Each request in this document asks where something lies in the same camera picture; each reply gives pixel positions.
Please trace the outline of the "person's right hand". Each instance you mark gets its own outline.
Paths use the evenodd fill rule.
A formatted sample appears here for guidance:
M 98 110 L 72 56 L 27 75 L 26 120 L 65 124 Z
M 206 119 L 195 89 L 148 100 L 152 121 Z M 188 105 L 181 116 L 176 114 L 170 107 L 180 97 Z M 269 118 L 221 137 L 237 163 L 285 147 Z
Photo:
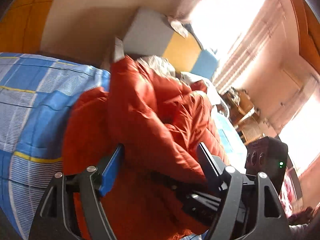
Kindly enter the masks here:
M 290 225 L 308 224 L 313 217 L 313 208 L 307 207 L 306 209 L 292 214 L 289 218 Z

